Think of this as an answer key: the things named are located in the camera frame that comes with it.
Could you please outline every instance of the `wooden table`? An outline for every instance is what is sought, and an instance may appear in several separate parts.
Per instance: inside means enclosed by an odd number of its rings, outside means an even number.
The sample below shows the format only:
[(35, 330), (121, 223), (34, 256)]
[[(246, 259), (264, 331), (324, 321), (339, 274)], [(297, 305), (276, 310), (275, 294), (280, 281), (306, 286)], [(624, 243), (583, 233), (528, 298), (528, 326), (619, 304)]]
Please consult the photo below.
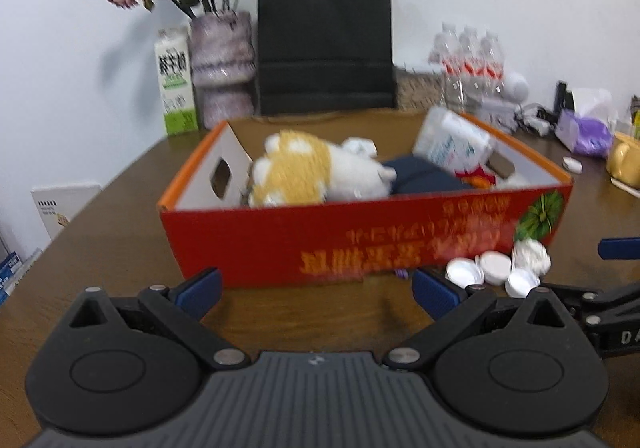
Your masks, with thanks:
[[(560, 163), (556, 141), (523, 141)], [(145, 285), (177, 285), (180, 272), (155, 203), (198, 135), (161, 142), (106, 187), (42, 254), (0, 307), (0, 445), (17, 448), (38, 431), (24, 395), (37, 348), (78, 293), (98, 285), (112, 296)], [(640, 262), (602, 261), (600, 238), (640, 235), (640, 201), (612, 186), (604, 161), (584, 159), (556, 239), (548, 281), (613, 288), (640, 279)], [(205, 324), (252, 356), (260, 349), (357, 350), (380, 355), (430, 323), (409, 284), (390, 275), (361, 284), (229, 290)], [(640, 439), (640, 356), (606, 361), (610, 392), (596, 433), (614, 448)]]

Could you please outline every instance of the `vase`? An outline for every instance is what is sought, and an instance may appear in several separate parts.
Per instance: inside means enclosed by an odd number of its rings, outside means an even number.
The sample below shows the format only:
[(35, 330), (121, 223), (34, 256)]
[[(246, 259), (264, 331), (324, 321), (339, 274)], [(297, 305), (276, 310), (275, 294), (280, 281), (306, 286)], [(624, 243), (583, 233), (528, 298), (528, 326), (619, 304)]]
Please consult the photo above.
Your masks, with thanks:
[(200, 121), (210, 129), (254, 112), (255, 77), (251, 16), (208, 13), (191, 22), (191, 72)]
[(251, 92), (251, 85), (247, 82), (197, 89), (196, 104), (200, 125), (211, 130), (225, 119), (251, 115), (254, 113)]

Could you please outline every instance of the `navy blue cloth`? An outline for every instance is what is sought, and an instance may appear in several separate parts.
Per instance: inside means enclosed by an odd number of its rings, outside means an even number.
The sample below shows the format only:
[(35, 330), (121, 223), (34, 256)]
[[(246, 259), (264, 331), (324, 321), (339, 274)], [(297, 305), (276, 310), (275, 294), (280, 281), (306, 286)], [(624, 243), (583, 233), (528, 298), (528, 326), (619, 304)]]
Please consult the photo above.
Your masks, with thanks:
[(391, 188), (392, 195), (410, 193), (458, 192), (471, 190), (472, 186), (427, 159), (404, 155), (384, 163), (396, 170), (398, 177)]

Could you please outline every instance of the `green label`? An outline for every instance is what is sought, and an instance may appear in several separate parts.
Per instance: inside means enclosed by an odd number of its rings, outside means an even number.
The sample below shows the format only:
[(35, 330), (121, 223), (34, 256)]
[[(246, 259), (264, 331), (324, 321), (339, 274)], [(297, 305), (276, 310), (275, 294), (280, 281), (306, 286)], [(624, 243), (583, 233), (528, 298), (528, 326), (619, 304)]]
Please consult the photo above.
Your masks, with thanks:
[(187, 84), (187, 80), (182, 77), (181, 74), (170, 74), (164, 78), (164, 84), (162, 87), (167, 90), (169, 88), (178, 88)]
[(192, 110), (178, 110), (166, 113), (164, 114), (164, 125), (168, 135), (197, 130), (196, 111), (193, 108)]

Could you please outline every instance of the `white bottle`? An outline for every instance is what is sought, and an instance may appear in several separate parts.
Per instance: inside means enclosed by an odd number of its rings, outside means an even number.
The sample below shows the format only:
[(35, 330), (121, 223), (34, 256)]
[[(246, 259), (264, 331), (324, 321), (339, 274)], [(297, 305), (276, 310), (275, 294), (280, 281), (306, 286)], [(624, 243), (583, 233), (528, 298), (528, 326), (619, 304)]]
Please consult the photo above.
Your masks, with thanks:
[(484, 77), (484, 54), (478, 40), (478, 31), (473, 27), (465, 27), (460, 34), (462, 46), (462, 78), (463, 94), (467, 100), (479, 100), (482, 96), (482, 80)]
[(487, 31), (486, 36), (481, 41), (482, 53), (484, 54), (486, 80), (485, 94), (495, 94), (498, 86), (502, 83), (504, 75), (504, 51), (498, 41), (498, 34)]
[(436, 50), (444, 66), (444, 100), (452, 110), (464, 110), (465, 97), (460, 81), (462, 66), (462, 46), (456, 36), (456, 26), (442, 23), (442, 37), (436, 37)]
[(495, 147), (489, 132), (442, 106), (431, 108), (415, 140), (414, 155), (452, 173), (474, 171)]

